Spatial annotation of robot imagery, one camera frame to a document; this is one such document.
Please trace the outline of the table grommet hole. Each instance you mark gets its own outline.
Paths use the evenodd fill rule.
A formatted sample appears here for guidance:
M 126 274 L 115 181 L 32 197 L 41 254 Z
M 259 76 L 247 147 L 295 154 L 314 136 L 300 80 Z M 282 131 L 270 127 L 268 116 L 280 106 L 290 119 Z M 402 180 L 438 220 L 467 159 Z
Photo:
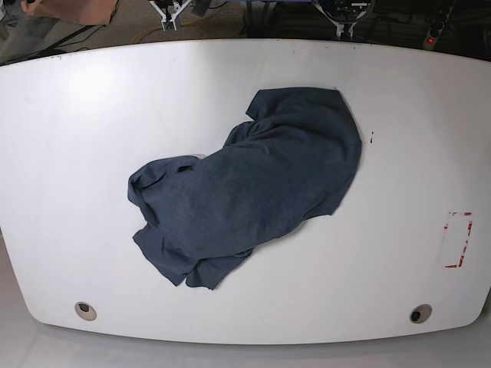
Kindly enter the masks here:
M 77 302 L 74 305 L 76 314 L 83 320 L 94 321 L 97 318 L 96 310 L 89 304 L 84 302 Z
M 429 304 L 421 304 L 410 312 L 410 322 L 413 324 L 422 324 L 430 318 L 432 312 L 433 308 Z

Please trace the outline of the dark blue T-shirt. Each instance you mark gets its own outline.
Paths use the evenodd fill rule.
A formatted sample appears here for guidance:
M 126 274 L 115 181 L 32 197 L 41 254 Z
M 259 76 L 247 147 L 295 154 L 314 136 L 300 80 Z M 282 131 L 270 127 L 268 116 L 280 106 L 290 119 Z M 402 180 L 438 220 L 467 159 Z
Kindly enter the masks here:
M 223 147 L 158 159 L 128 181 L 145 226 L 133 241 L 174 285 L 216 288 L 256 247 L 333 214 L 362 142 L 337 90 L 260 90 Z

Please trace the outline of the left table grommet hole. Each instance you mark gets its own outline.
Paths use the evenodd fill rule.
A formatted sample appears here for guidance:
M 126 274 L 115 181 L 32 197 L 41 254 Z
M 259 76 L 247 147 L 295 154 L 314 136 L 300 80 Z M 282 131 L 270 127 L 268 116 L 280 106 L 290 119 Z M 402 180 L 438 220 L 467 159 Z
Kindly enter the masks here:
M 74 305 L 76 314 L 83 320 L 94 321 L 97 318 L 96 310 L 89 304 L 84 302 L 77 302 Z

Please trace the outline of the right table grommet hole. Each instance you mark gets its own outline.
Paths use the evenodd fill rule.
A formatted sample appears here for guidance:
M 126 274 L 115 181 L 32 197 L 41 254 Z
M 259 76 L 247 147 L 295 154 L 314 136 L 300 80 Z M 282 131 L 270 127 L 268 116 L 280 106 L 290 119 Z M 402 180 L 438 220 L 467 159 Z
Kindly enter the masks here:
M 410 322 L 413 324 L 422 324 L 430 318 L 432 312 L 433 308 L 429 304 L 421 304 L 410 312 Z

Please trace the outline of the red tape rectangle marking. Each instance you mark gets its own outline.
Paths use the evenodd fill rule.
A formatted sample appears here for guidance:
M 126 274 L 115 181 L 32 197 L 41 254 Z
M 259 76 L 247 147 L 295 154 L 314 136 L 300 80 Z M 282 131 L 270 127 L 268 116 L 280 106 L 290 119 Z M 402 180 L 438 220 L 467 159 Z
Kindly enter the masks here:
M 441 248 L 444 268 L 460 268 L 463 265 L 472 227 L 472 212 L 448 213 L 443 228 L 443 244 Z

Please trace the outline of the cardboard box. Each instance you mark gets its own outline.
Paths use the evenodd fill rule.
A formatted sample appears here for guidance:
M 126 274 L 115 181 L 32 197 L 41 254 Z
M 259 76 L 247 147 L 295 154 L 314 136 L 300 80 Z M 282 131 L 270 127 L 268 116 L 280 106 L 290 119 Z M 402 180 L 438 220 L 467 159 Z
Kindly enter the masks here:
M 21 1 L 26 15 L 55 18 L 76 25 L 107 25 L 117 0 L 44 0 Z

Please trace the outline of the power strip with red light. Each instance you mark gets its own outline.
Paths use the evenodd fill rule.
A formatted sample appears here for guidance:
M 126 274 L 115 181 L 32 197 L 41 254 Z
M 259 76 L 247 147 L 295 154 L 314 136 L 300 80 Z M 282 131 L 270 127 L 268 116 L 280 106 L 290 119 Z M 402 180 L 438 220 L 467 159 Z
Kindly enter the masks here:
M 432 51 L 438 41 L 438 38 L 443 32 L 444 26 L 447 24 L 448 18 L 451 14 L 451 7 L 443 7 L 436 13 L 430 16 L 429 24 L 430 28 L 423 40 L 423 49 L 426 51 Z

